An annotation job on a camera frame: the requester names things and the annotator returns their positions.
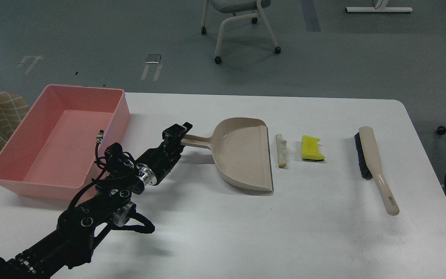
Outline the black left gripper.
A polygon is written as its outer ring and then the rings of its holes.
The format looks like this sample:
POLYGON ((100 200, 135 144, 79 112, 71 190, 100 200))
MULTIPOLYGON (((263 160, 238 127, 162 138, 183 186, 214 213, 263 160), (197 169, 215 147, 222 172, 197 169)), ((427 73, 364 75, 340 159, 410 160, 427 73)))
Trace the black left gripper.
POLYGON ((153 178, 149 184, 159 185, 179 162, 183 152, 182 138, 193 128, 193 124, 173 124, 162 132, 163 142, 157 148, 146 150, 135 163, 140 168, 150 169, 153 178))

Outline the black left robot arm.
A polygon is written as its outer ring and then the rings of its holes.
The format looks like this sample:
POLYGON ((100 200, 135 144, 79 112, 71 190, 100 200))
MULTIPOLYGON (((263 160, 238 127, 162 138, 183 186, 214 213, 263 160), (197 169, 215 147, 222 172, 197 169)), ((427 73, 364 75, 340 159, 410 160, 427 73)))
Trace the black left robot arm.
POLYGON ((56 230, 14 258, 0 258, 0 279, 49 279, 63 267, 90 263, 112 230, 153 233, 154 224, 136 211, 132 195, 142 194, 146 185, 158 185, 172 171, 184 150, 181 141, 192 127, 189 122, 168 127, 160 145, 138 159, 120 143, 106 147, 95 160, 100 175, 73 197, 56 230))

